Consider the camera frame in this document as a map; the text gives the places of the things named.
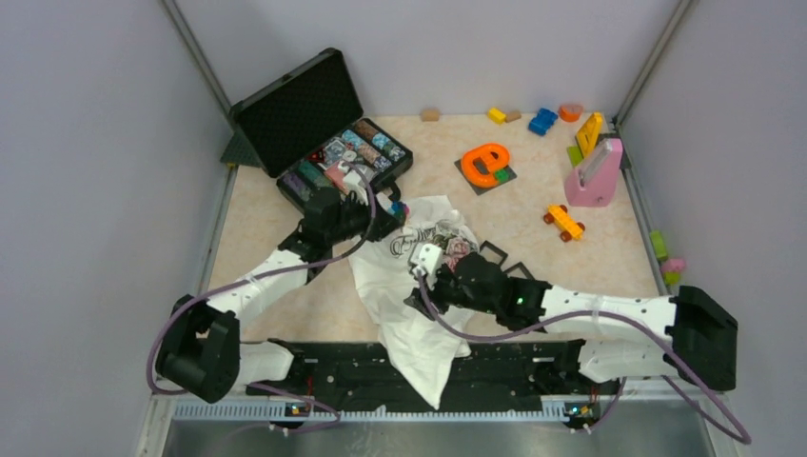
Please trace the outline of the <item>white printed t-shirt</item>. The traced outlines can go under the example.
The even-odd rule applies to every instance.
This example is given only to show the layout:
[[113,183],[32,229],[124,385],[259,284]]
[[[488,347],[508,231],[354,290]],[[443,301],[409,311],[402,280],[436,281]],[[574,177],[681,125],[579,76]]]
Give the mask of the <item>white printed t-shirt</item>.
[[439,410],[453,361],[470,349],[464,339],[405,302],[420,296],[408,261],[428,243],[440,247],[444,264],[454,268],[465,255],[479,250],[479,242],[447,196],[418,197],[406,204],[410,212],[403,228],[364,244],[348,263],[391,365],[431,408]]

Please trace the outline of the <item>colourful beaded brooch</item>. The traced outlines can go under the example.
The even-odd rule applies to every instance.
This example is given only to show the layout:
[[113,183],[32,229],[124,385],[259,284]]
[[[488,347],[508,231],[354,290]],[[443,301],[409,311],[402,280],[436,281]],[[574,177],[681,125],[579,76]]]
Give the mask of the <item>colourful beaded brooch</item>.
[[401,225],[404,225],[408,215],[409,215],[409,207],[402,201],[394,201],[390,207],[392,211],[392,215],[399,221]]

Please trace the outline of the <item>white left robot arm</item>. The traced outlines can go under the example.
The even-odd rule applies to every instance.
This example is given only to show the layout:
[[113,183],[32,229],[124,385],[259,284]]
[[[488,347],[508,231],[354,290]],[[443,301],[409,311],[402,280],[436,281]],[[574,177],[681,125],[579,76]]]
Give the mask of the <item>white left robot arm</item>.
[[338,261],[334,246],[355,239],[378,242],[403,226],[408,210],[379,193],[352,190],[314,192],[298,226],[256,268],[241,279],[199,297],[185,295],[150,350],[149,377],[160,376],[209,404],[234,388],[267,382],[293,393],[305,381],[301,357],[276,339],[245,343],[242,331],[292,290],[312,282]]

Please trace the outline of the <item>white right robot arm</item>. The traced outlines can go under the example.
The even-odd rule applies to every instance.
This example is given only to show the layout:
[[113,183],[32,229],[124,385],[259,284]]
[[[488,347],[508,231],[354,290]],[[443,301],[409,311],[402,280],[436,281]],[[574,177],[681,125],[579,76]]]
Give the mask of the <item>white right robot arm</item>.
[[417,281],[406,303],[435,320],[451,308],[489,314],[509,337],[569,334],[561,385],[583,392],[623,377],[678,377],[697,387],[737,386],[738,321],[702,288],[674,295],[617,297],[517,277],[478,253],[450,267],[434,246],[408,263]]

